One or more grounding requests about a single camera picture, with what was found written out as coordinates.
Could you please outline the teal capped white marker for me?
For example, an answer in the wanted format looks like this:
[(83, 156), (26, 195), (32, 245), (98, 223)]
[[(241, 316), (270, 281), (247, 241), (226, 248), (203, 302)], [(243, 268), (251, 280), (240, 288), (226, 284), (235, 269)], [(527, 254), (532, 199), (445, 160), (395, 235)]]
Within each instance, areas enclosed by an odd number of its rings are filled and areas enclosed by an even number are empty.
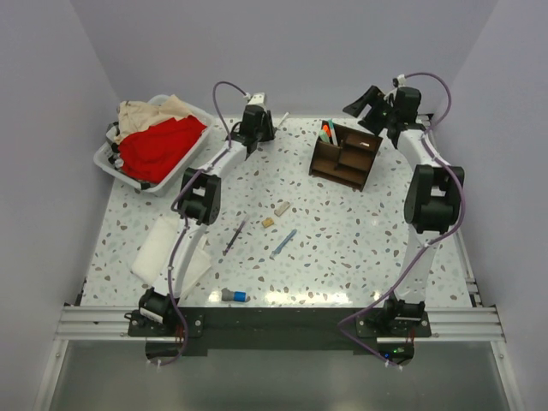
[(332, 142), (335, 146), (338, 146), (339, 143), (338, 143), (337, 132), (335, 130), (334, 123), (333, 123), (332, 120), (329, 120), (328, 124), (329, 124), (330, 132), (331, 132)]

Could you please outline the beige eraser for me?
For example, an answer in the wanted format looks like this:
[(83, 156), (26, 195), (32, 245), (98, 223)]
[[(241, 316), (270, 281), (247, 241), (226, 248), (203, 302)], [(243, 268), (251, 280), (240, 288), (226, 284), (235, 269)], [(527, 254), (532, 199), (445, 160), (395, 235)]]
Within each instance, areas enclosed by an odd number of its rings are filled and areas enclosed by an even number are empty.
[(290, 207), (290, 203), (285, 201), (283, 202), (275, 211), (275, 215), (280, 217), (282, 216)]

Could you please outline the blue pen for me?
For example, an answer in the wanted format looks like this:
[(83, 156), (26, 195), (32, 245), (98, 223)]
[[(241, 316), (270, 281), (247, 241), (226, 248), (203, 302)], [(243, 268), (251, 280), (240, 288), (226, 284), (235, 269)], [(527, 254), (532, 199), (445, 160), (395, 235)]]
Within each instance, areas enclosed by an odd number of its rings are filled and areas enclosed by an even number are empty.
[(271, 252), (271, 259), (275, 259), (283, 250), (283, 248), (293, 239), (297, 229), (292, 229), (288, 235), (280, 242), (280, 244)]

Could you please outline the green capped white marker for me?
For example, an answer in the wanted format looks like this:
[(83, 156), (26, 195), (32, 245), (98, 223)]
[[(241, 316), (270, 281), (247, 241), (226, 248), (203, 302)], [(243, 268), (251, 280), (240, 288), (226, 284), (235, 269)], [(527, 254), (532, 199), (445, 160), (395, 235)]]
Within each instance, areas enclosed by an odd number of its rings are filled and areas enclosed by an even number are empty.
[(289, 117), (290, 115), (290, 112), (289, 111), (286, 111), (284, 113), (284, 115), (282, 116), (281, 120), (279, 121), (278, 125), (277, 125), (277, 128), (280, 128), (282, 127), (283, 123), (285, 122), (285, 120)]

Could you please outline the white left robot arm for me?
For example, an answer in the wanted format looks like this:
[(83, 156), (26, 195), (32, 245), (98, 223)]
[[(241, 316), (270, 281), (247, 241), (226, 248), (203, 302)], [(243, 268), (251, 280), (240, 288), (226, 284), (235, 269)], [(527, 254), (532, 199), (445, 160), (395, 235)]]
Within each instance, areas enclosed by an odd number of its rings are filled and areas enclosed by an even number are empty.
[(131, 265), (131, 273), (149, 286), (138, 312), (159, 336), (171, 334), (181, 319), (176, 303), (186, 273), (206, 272), (206, 260), (195, 258), (194, 251), (203, 246), (207, 226), (220, 214), (222, 180), (247, 160), (258, 143), (275, 138), (271, 112), (259, 102), (261, 97), (256, 94), (247, 103), (239, 128), (229, 132), (214, 159), (185, 171), (181, 192), (170, 207), (175, 215), (157, 219)]

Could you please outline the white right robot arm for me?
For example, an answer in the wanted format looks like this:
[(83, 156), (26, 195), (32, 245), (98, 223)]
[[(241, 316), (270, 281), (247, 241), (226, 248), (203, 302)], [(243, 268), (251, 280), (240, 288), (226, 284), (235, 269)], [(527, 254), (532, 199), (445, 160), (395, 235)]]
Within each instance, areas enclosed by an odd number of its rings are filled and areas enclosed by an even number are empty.
[(389, 94), (369, 89), (343, 112), (357, 117), (368, 110), (359, 124), (379, 135), (386, 132), (393, 146), (413, 171), (404, 200), (408, 246), (402, 272), (390, 288), (382, 308), (381, 325), (394, 337), (401, 336), (425, 310), (427, 279), (439, 243), (453, 235), (462, 223), (464, 169), (447, 163), (417, 122), (420, 91), (397, 86)]

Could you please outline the light green highlighter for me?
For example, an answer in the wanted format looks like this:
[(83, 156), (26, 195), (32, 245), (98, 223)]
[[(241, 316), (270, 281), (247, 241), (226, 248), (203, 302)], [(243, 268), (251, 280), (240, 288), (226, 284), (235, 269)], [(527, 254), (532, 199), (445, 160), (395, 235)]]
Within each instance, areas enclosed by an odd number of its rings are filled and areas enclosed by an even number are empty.
[(330, 136), (328, 135), (328, 133), (326, 131), (324, 131), (323, 129), (319, 132), (319, 138), (325, 142), (325, 143), (328, 143), (330, 144), (331, 143), (331, 138)]

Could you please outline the brown wooden desk organizer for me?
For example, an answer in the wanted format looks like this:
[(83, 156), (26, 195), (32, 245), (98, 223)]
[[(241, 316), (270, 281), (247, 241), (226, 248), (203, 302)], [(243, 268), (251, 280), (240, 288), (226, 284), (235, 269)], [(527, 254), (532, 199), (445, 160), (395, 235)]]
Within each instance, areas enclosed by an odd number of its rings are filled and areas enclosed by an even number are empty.
[(308, 174), (362, 191), (383, 139), (365, 131), (334, 123), (338, 146), (319, 137)]

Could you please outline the small tan sharpener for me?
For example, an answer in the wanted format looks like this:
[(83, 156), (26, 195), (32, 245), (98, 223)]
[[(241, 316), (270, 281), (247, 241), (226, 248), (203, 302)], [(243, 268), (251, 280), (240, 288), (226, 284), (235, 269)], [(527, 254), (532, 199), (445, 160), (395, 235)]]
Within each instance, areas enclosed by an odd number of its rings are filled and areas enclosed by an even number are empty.
[(273, 224), (274, 224), (274, 221), (271, 218), (267, 218), (262, 222), (262, 225), (265, 228), (268, 228), (268, 227), (272, 226)]

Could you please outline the red cloth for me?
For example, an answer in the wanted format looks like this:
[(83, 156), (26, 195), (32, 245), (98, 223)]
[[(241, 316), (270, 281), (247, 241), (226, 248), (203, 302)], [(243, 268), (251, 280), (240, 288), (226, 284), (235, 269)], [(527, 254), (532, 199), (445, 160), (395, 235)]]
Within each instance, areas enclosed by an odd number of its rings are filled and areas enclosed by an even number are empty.
[(133, 133), (118, 146), (121, 170), (135, 180), (159, 184), (194, 147), (206, 129), (195, 116), (170, 118)]

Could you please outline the beige cloth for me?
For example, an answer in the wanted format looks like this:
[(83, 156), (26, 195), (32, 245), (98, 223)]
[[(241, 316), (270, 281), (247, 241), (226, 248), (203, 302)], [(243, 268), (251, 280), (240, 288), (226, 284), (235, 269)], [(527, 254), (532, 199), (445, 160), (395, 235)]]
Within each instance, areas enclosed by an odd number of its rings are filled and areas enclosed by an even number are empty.
[(192, 115), (193, 112), (188, 105), (176, 95), (170, 95), (160, 104), (133, 100), (122, 101), (117, 108), (119, 133), (114, 141), (120, 144), (131, 134), (147, 131), (150, 127), (169, 119), (180, 121)]

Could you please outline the purple black pen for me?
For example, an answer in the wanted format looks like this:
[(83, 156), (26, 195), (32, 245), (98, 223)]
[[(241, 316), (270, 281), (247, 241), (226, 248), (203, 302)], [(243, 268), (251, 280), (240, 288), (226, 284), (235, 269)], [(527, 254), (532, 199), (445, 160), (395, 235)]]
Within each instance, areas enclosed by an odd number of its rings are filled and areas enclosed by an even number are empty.
[(235, 233), (230, 238), (230, 240), (227, 243), (225, 249), (223, 250), (223, 256), (226, 256), (229, 253), (230, 249), (234, 246), (235, 241), (237, 240), (238, 236), (240, 235), (243, 228), (245, 227), (248, 219), (249, 219), (249, 215), (246, 214), (245, 217), (240, 222), (240, 224), (238, 225), (238, 227), (236, 228)]

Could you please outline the white plastic basket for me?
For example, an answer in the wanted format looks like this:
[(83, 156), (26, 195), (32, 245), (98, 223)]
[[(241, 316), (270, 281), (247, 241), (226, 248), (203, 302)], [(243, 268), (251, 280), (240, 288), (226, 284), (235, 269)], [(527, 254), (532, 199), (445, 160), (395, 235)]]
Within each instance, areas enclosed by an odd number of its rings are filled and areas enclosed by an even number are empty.
[[(168, 97), (168, 95), (160, 94), (151, 98), (147, 103), (160, 104), (165, 98)], [(183, 159), (180, 160), (177, 166), (159, 184), (135, 180), (121, 170), (123, 161), (121, 160), (118, 151), (118, 146), (121, 143), (117, 144), (114, 141), (114, 138), (119, 133), (118, 119), (109, 125), (105, 135), (106, 141), (94, 154), (93, 162), (102, 171), (115, 177), (117, 180), (130, 186), (131, 188), (135, 188), (144, 193), (153, 194), (157, 197), (165, 196), (169, 189), (175, 184), (176, 180), (182, 176), (184, 170), (191, 165), (191, 163), (203, 151), (207, 139), (215, 126), (215, 119), (213, 115), (192, 104), (186, 104), (193, 112), (193, 116), (206, 125), (206, 129), (194, 147), (188, 152), (188, 154), (185, 155)]]

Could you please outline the grey blue cylinder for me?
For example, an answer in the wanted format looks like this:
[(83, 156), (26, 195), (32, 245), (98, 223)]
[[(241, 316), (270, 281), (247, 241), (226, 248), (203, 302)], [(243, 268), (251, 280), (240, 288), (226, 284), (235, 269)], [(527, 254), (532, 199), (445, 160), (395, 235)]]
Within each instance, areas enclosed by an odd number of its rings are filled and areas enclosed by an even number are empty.
[(223, 289), (221, 291), (221, 301), (245, 303), (247, 301), (247, 294), (241, 291)]

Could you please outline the white folded cloth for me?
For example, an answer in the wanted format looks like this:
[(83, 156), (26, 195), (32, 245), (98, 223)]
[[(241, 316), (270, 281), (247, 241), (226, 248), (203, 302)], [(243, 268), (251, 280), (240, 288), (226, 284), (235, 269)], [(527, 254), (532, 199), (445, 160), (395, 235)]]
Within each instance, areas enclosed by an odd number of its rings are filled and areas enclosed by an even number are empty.
[[(171, 249), (178, 236), (178, 224), (177, 216), (159, 217), (137, 253), (130, 270), (147, 287), (156, 287), (155, 283), (159, 283), (159, 279), (165, 281), (165, 275), (161, 273), (161, 270), (168, 263)], [(211, 257), (205, 251), (205, 246), (206, 236), (203, 235), (194, 250), (185, 274), (180, 291), (181, 297), (187, 297), (196, 283), (211, 268)]]

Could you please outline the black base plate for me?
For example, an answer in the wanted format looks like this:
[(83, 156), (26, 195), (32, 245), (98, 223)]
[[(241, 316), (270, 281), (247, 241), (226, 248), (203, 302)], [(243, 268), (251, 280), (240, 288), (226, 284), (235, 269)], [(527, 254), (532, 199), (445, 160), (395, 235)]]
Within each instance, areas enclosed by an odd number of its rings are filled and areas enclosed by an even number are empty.
[(171, 314), (166, 323), (138, 311), (125, 313), (128, 335), (146, 339), (150, 360), (206, 356), (212, 350), (347, 351), (385, 359), (410, 360), (414, 340), (432, 336), (429, 318), (384, 320), (380, 308), (227, 308), (184, 307), (181, 322)]

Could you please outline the aluminium right side rail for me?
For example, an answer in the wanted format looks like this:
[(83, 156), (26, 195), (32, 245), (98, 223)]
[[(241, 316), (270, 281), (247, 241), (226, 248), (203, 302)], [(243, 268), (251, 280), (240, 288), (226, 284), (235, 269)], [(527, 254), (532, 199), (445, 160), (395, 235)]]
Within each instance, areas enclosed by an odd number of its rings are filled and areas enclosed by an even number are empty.
[(416, 235), (424, 237), (418, 263), (436, 255), (440, 244), (460, 229), (467, 210), (465, 170), (442, 156), (432, 143), (431, 130), (426, 128), (418, 138), (421, 161), (412, 180), (416, 195), (411, 225)]

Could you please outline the aluminium rail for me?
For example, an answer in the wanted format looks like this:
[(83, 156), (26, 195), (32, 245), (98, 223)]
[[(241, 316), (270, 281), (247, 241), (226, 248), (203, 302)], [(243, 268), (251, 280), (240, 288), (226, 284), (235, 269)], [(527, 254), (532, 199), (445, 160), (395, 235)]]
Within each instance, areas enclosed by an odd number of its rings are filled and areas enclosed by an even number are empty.
[(426, 128), (418, 138), (421, 161), (412, 180), (416, 195), (411, 225), (416, 235), (424, 237), (418, 263), (436, 255), (440, 244), (460, 229), (467, 210), (465, 170), (442, 156), (432, 143), (431, 130)]
[[(64, 307), (55, 338), (65, 341), (117, 341), (128, 338), (128, 307)], [(426, 310), (436, 342), (503, 342), (494, 307), (434, 307)]]

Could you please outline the aluminium front rail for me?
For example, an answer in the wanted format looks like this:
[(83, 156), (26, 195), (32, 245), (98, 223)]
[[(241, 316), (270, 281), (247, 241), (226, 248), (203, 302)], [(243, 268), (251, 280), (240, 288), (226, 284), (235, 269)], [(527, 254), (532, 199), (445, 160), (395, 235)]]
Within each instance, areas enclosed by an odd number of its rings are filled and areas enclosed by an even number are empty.
[[(128, 307), (64, 307), (55, 338), (65, 341), (117, 341), (128, 338)], [(503, 342), (494, 307), (434, 307), (426, 310), (436, 342)]]

